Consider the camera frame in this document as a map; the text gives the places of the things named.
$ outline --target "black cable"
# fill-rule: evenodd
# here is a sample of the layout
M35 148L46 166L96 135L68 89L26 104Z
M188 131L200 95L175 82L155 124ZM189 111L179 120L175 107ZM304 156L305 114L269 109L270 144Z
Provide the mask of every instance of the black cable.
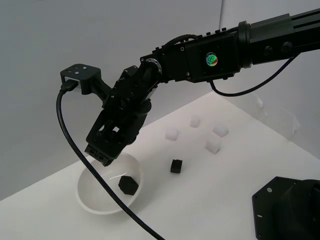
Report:
M180 43L182 41L186 41L186 40L189 40L189 39L197 39L198 36L197 35L194 35L194 34L185 34L185 35L181 35L181 36L177 36L176 38L168 41L165 45L163 45L162 48L167 48L167 47L171 47L177 43Z
M209 83L211 85L211 88L212 90L221 95L221 96L224 96L224 97L239 97L239 96L243 96L243 95L246 95L246 94L249 94L249 93L252 93L253 91L261 88L262 86L266 85L267 83L269 83L272 79L274 79L276 76L278 76L298 55L296 55L295 57L293 58L290 58L288 61L285 62L285 64L279 68L278 71L276 71L271 77L269 77L267 80L263 81L262 83L258 84L257 86L253 87L253 88L250 88L248 90L245 90L245 91L241 91L241 92L237 92L237 93L225 93L225 92L221 92L219 91L215 84L214 84L214 81L211 80Z
M125 211L126 214L128 214L137 224L139 224L144 230L146 230L149 234L151 234L155 239L165 240L158 233L156 233L153 229L151 229L147 224L145 224L134 212L132 212L120 200L120 198L108 186L108 184L105 182L105 180L99 175L99 173L95 170L95 168L90 164L90 162L86 159L86 157L79 150L79 148L77 147L77 145L75 144L75 142L71 138L71 136L66 128L63 116L62 116L61 102L62 102L62 97L65 93L66 93L66 90L60 90L60 92L58 94L58 97L56 99L56 114L58 117L58 121L59 121L61 130L62 130L67 142L70 144L70 147L73 149L75 154L80 158L81 162L83 162L83 164L86 166L86 168L92 173L92 175L95 177L95 179L97 179L97 181L102 185L102 187L107 191L107 193L112 197L112 199L119 205L119 207L122 208L123 211Z

